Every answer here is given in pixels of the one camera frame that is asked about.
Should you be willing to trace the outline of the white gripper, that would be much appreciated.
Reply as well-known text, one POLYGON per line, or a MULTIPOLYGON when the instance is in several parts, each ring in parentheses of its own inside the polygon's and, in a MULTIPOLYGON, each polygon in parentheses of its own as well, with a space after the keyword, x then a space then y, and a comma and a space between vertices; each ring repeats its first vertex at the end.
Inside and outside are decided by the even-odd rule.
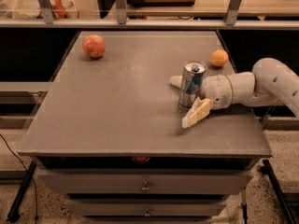
MULTIPOLYGON (((182 76, 170 77, 170 83, 179 88, 182 76)), ((200 97, 194 100, 190 108, 182 107, 182 110, 186 111, 186 115, 182 119, 181 126, 184 129, 192 127, 207 117, 212 109, 227 108, 232 100, 232 86, 228 77, 223 75, 206 77, 202 82, 200 97)))

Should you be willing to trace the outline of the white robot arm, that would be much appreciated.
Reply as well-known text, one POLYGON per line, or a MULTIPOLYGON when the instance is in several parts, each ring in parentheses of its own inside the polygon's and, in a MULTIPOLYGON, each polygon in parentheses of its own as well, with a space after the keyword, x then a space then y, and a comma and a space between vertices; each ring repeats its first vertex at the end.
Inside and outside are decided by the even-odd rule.
POLYGON ((207 77, 202 63, 185 64, 181 76, 170 83, 179 88, 178 107, 186 115, 181 126, 190 128, 212 110, 234 104, 269 106, 283 104, 299 117, 299 76, 286 64, 273 58, 262 58, 250 72, 207 77))

